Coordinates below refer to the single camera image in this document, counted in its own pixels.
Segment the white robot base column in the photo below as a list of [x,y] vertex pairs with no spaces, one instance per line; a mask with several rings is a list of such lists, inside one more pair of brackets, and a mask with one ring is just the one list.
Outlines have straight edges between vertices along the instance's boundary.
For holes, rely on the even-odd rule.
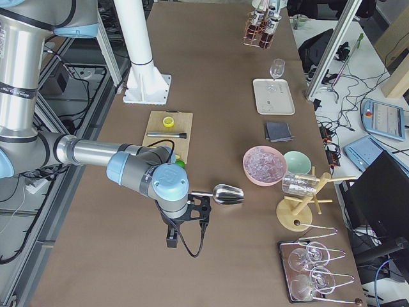
[[154,64],[143,4],[116,0],[114,5],[131,62],[123,101],[163,106],[167,102],[171,76],[161,74]]

